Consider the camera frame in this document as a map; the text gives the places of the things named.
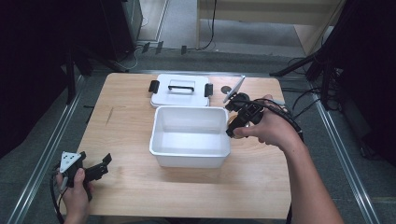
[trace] gray floor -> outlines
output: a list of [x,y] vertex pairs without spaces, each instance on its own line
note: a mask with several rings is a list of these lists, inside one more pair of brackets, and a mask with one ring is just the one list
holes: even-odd
[[[208,48],[209,52],[191,50],[187,54],[181,55],[178,50],[171,49],[180,49],[182,45],[187,45],[188,48],[195,46],[194,3],[194,0],[169,1],[158,40],[163,41],[163,46],[170,49],[164,49],[160,54],[156,54],[154,49],[145,54],[138,51],[136,55],[131,55],[120,63],[130,67],[131,72],[142,70],[146,72],[149,72],[148,70],[213,71],[250,73],[254,76],[265,77],[267,73],[286,67],[291,58],[304,57],[304,52],[290,25],[245,24],[239,21],[234,23],[216,21],[215,42]],[[187,16],[184,18],[187,19],[181,21],[178,18],[183,17],[183,13],[186,13]],[[202,21],[202,46],[209,37],[206,27],[207,21]],[[230,34],[231,28],[234,31],[241,29],[244,32]],[[222,52],[229,52],[232,55],[222,54]],[[86,81],[87,87],[81,94],[75,114],[71,117],[53,158],[50,159],[51,165],[58,160],[63,150],[71,151],[78,148],[86,128],[85,121],[91,113],[89,108],[83,106],[95,104],[106,75],[111,73],[100,64],[96,64],[94,68],[92,77],[88,77]],[[306,82],[300,77],[296,79],[290,77],[280,81],[283,88],[308,88]],[[286,103],[292,104],[299,94],[299,92],[284,91]],[[0,205],[2,209],[0,210],[0,220],[7,220],[14,207],[17,206],[18,199],[40,159],[40,152],[46,148],[52,131],[64,112],[65,98],[66,92],[54,102],[27,139],[1,160]],[[297,110],[304,108],[310,102],[312,102],[312,97],[308,95],[298,104]],[[361,182],[373,201],[380,223],[394,223],[396,220],[394,212],[396,209],[396,168],[386,161],[364,159],[360,154],[360,146],[342,113],[332,112],[331,114],[337,131],[344,140],[347,154],[352,159]],[[365,223],[361,208],[338,160],[318,110],[314,107],[311,108],[299,122],[305,130],[305,141],[311,148],[314,163],[346,223]],[[23,214],[26,217],[22,223],[55,223],[56,217],[51,209],[47,175],[43,176],[43,180],[38,184],[34,196],[34,199],[25,205],[29,209],[26,214]],[[99,219],[99,217],[90,217],[89,222],[98,223]],[[276,220],[269,222],[282,223],[282,221]]]

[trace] white plastic box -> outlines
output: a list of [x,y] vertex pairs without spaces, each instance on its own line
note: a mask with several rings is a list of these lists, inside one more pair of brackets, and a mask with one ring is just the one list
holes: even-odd
[[227,120],[221,107],[159,106],[149,150],[161,166],[219,168],[231,151]]

